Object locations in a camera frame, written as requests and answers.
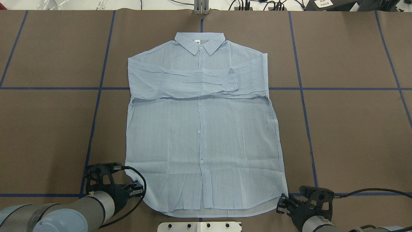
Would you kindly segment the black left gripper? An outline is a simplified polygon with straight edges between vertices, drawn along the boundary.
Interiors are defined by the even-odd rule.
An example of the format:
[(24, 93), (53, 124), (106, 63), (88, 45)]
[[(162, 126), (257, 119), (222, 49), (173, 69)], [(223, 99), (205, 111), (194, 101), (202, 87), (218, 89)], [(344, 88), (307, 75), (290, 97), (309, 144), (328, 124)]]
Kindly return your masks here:
[(112, 197), (115, 205), (114, 213), (119, 213), (127, 204), (130, 197), (142, 197), (144, 186), (137, 180), (126, 185), (109, 184), (108, 194)]

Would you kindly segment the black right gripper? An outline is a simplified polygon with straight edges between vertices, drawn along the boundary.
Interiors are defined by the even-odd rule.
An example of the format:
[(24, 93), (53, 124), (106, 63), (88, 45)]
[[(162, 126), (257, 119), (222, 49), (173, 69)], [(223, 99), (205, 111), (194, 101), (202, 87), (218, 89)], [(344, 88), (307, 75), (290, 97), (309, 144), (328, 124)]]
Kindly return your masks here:
[(298, 231), (303, 230), (304, 223), (314, 216), (324, 216), (315, 205), (301, 205), (301, 201), (293, 195), (281, 194), (276, 206), (276, 213), (288, 214)]

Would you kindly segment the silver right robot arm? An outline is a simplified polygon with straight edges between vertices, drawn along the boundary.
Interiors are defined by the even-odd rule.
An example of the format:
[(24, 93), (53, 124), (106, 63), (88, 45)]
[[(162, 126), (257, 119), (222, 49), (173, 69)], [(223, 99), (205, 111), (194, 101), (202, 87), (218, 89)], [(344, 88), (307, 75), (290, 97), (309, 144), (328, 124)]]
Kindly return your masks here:
[(315, 194), (306, 201), (292, 195), (279, 198), (276, 212), (286, 214), (299, 232), (341, 232), (332, 219), (333, 197)]

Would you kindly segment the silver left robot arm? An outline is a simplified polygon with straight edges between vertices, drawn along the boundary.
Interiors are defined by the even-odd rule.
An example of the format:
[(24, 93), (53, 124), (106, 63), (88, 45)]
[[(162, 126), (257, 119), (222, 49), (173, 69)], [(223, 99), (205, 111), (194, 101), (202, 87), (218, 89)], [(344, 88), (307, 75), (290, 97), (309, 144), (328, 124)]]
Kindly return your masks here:
[(21, 204), (1, 210), (2, 232), (95, 232), (108, 225), (133, 197), (144, 197), (138, 181), (96, 187), (71, 204)]

